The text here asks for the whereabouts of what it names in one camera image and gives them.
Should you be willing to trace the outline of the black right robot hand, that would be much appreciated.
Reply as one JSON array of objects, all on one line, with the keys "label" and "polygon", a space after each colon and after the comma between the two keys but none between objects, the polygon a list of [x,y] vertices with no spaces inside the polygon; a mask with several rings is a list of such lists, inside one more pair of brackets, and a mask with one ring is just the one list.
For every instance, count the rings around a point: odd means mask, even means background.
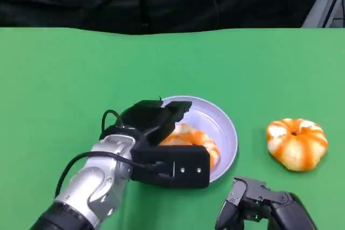
[{"label": "black right robot hand", "polygon": [[215,229],[244,229],[244,221],[268,220],[268,229],[317,229],[299,197],[292,192],[273,191],[265,182],[234,177]]}]

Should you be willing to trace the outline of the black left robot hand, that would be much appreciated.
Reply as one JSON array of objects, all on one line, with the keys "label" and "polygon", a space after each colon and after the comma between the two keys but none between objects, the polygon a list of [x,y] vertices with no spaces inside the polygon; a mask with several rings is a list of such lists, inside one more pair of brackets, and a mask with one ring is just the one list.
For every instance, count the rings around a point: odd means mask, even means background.
[{"label": "black left robot hand", "polygon": [[117,119],[117,126],[135,128],[150,145],[157,146],[174,130],[192,106],[191,101],[142,100],[126,109]]}]

